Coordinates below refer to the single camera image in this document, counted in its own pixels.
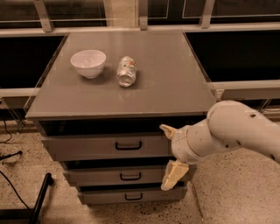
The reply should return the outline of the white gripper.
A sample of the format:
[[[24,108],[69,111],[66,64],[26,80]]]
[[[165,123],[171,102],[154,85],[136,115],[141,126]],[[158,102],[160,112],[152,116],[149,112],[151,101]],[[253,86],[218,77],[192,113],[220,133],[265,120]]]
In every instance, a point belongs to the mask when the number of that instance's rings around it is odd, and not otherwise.
[[[188,143],[187,131],[190,128],[189,125],[175,129],[166,124],[161,124],[159,128],[171,140],[171,152],[177,159],[168,162],[162,179],[161,189],[169,191],[187,174],[189,165],[198,163],[201,157],[191,149]]]

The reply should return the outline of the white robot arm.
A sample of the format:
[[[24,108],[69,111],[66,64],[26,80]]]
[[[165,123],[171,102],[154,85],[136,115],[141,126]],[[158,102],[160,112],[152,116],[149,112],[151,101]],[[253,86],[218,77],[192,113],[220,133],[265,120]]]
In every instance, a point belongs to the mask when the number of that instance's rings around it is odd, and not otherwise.
[[[202,158],[245,148],[280,163],[280,125],[238,101],[219,101],[206,119],[180,129],[162,124],[176,158],[168,162],[161,189],[171,190]]]

